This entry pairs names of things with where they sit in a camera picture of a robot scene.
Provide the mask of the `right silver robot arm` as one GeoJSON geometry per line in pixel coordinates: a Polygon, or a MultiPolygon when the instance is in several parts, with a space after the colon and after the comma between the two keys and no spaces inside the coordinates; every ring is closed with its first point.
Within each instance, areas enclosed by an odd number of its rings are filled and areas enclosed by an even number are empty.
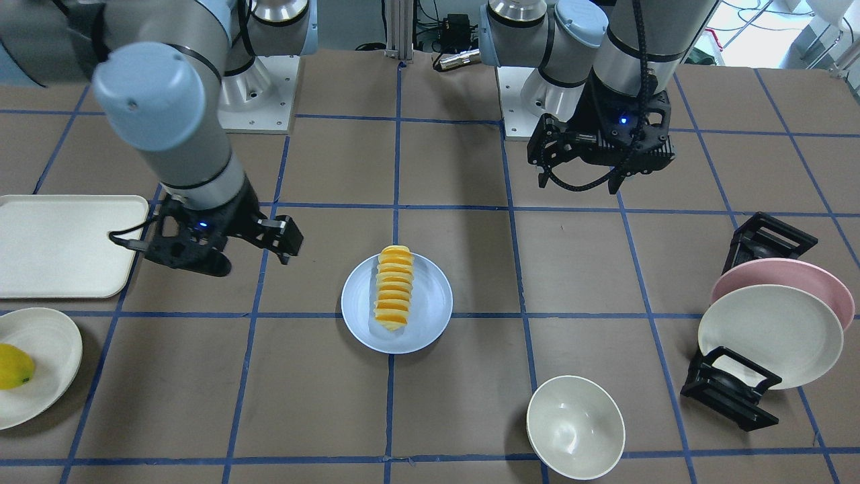
{"type": "Polygon", "coordinates": [[[264,56],[309,55],[314,1],[3,1],[2,83],[89,81],[110,126],[166,190],[150,240],[111,242],[161,266],[225,276],[228,238],[297,256],[303,234],[268,217],[218,119],[225,80],[264,56]]]}

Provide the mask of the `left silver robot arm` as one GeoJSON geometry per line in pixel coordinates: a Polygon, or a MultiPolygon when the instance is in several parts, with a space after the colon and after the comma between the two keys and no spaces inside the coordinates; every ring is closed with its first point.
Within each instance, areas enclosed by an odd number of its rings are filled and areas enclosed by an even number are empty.
{"type": "Polygon", "coordinates": [[[531,69],[526,153],[541,188],[611,195],[676,157],[666,86],[716,1],[488,1],[481,61],[531,69]]]}

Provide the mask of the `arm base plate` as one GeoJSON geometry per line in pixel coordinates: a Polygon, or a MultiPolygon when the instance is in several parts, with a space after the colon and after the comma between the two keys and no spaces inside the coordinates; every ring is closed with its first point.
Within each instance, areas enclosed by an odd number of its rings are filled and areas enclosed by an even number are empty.
{"type": "Polygon", "coordinates": [[[257,57],[224,75],[218,105],[221,127],[231,134],[288,134],[301,57],[257,57]]]}
{"type": "Polygon", "coordinates": [[[543,114],[567,122],[575,113],[585,85],[553,85],[537,68],[498,67],[497,83],[507,140],[528,141],[543,114]]]}

